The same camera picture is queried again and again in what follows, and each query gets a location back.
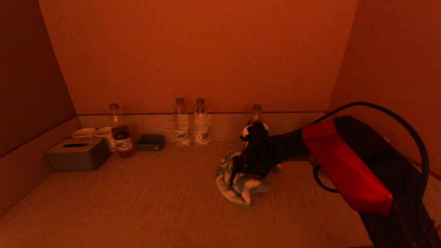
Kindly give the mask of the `white ceramic cup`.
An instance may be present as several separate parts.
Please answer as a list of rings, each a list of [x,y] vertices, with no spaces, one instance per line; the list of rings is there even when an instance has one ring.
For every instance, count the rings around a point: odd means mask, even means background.
[[[95,128],[82,128],[79,130],[76,130],[71,134],[72,138],[94,138],[96,129]]]
[[[104,139],[110,152],[117,151],[116,144],[115,144],[115,141],[112,136],[112,128],[111,127],[103,127],[103,128],[97,129],[94,133],[94,137]]]

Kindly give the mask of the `part-empty amber tea bottle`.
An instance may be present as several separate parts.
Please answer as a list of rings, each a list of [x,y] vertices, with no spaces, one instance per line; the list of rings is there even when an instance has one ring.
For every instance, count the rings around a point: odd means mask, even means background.
[[[136,153],[136,147],[129,124],[117,103],[110,104],[109,109],[111,111],[111,133],[115,141],[117,153],[122,158],[132,157]]]

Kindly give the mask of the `green white striped towel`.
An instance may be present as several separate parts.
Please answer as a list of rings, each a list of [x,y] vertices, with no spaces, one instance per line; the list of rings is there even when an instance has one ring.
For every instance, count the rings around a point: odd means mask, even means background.
[[[239,151],[229,151],[222,158],[216,170],[216,186],[220,194],[229,202],[244,209],[255,207],[253,197],[257,193],[266,193],[271,186],[263,179],[249,174],[236,173],[233,185],[230,176],[233,174],[233,158],[240,155]]]

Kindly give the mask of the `clear water bottle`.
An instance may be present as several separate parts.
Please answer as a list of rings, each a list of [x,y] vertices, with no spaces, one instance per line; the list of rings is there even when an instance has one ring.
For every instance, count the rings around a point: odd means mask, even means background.
[[[183,98],[176,98],[175,103],[175,139],[179,145],[188,147],[190,145],[188,112]]]
[[[205,100],[196,100],[197,108],[194,112],[194,141],[197,146],[208,146],[208,111]]]

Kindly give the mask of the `grey-blue tissue box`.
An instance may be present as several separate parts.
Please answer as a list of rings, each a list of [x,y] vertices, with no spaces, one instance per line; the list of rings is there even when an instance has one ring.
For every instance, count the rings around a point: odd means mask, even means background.
[[[57,172],[95,171],[110,154],[102,138],[65,139],[45,152],[51,168]]]

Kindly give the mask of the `full dark tea bottle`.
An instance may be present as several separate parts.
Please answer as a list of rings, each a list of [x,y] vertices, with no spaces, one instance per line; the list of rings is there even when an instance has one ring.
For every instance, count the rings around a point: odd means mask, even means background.
[[[252,117],[248,121],[248,125],[252,125],[252,124],[255,124],[255,123],[262,123],[263,122],[261,108],[262,108],[262,106],[259,105],[259,104],[254,104],[253,105],[253,107],[252,107]]]

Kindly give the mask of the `small teal tray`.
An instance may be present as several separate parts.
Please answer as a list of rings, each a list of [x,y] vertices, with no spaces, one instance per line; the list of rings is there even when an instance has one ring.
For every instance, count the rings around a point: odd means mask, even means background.
[[[140,151],[161,151],[166,143],[164,135],[142,134],[136,147]]]

